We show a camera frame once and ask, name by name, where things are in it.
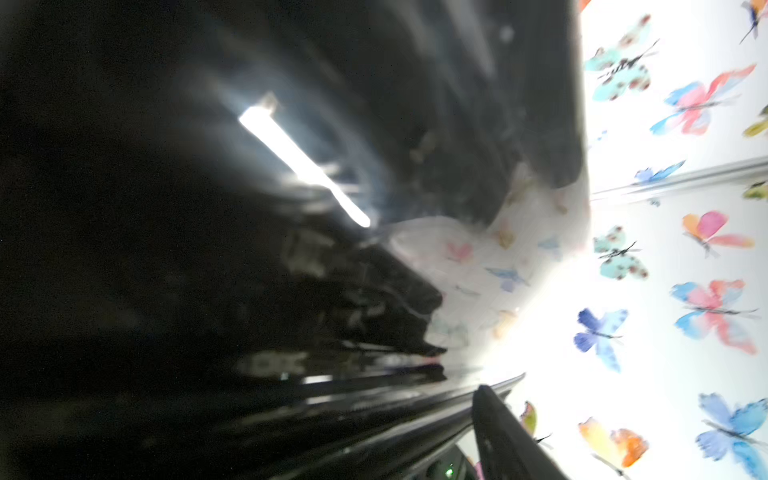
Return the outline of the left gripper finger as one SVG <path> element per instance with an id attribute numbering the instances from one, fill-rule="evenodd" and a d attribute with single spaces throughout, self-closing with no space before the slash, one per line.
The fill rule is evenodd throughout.
<path id="1" fill-rule="evenodd" d="M 472 398 L 472 422 L 486 480 L 567 480 L 488 385 Z"/>

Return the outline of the black white space suitcase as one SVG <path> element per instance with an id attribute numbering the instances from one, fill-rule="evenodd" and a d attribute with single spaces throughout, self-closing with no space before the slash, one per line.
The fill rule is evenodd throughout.
<path id="1" fill-rule="evenodd" d="M 2 477 L 473 478 L 589 229 L 579 13 L 3 2 Z"/>

